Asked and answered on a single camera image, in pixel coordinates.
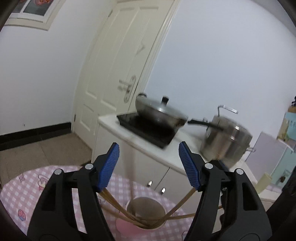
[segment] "countertop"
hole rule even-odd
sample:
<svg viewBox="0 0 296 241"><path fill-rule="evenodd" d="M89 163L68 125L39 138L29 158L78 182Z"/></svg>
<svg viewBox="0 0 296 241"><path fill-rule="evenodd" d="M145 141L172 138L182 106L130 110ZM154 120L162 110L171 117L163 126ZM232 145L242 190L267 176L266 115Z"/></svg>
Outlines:
<svg viewBox="0 0 296 241"><path fill-rule="evenodd" d="M137 150L184 175L186 175L186 173L178 153L179 143L185 141L192 152L200 154L199 149L201 140L191 136L186 132L183 132L182 129L177 132L176 136L166 148L161 149L120 126L116 114L100 116L98 122L100 123L100 126L102 125L117 137L128 142L129 145L133 146ZM246 165L245 161L239 161L230 169L230 171L234 171L236 168L243 169L250 181L252 183L257 183L257 180L250 171L249 167ZM279 195L279 193L265 189L259 194L259 197L262 201L274 202L279 197Z"/></svg>

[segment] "stainless steel pot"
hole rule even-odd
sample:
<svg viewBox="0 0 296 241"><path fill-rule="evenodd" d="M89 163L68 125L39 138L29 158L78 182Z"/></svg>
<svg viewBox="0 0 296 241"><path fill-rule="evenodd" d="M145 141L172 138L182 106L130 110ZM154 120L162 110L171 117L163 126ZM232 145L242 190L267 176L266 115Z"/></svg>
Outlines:
<svg viewBox="0 0 296 241"><path fill-rule="evenodd" d="M220 108L238 114L238 111L235 109L228 108L225 105L219 105L218 115L214 116L212 124L224 130L219 131L211 127L208 128L200 152L206 159L222 160L228 168L231 168L241 159L246 151L255 151L254 148L250 148L250 142L253 136L237 122L220 116Z"/></svg>
<svg viewBox="0 0 296 241"><path fill-rule="evenodd" d="M164 96L160 103L141 93L136 98L136 109L140 116L155 124L177 130L187 122L188 116L167 106L168 100L168 97Z"/></svg>

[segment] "baseboard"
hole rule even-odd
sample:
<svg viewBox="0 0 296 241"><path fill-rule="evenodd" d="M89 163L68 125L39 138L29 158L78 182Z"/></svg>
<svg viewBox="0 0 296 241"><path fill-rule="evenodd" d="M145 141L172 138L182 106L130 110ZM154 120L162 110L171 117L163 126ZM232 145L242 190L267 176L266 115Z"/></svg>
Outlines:
<svg viewBox="0 0 296 241"><path fill-rule="evenodd" d="M0 136L0 151L71 133L71 122Z"/></svg>

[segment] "cabinet handle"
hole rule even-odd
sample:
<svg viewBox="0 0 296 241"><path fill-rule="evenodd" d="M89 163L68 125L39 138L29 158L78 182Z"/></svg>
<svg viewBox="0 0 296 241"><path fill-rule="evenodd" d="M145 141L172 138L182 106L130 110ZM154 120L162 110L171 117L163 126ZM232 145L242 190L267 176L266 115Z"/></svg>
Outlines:
<svg viewBox="0 0 296 241"><path fill-rule="evenodd" d="M149 181L147 184L147 187L151 187L151 185L152 185L152 181Z"/></svg>
<svg viewBox="0 0 296 241"><path fill-rule="evenodd" d="M160 194L163 195L165 193L165 188L161 189Z"/></svg>

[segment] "silver screw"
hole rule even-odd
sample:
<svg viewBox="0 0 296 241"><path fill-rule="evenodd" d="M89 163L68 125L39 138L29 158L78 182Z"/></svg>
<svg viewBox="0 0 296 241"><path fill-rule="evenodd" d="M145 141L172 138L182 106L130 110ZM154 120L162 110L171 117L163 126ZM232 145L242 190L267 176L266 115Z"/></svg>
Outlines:
<svg viewBox="0 0 296 241"><path fill-rule="evenodd" d="M93 167L94 167L94 165L91 163L88 163L85 165L85 169L88 169L88 170L92 169Z"/></svg>
<svg viewBox="0 0 296 241"><path fill-rule="evenodd" d="M242 169L237 169L237 174L242 175L244 174L244 171Z"/></svg>
<svg viewBox="0 0 296 241"><path fill-rule="evenodd" d="M54 174L55 175L60 175L62 173L62 170L61 169L56 169L55 171L54 171Z"/></svg>
<svg viewBox="0 0 296 241"><path fill-rule="evenodd" d="M205 164L205 167L206 167L207 169L212 169L212 168L213 168L213 164L211 164L211 163L206 163L206 164Z"/></svg>

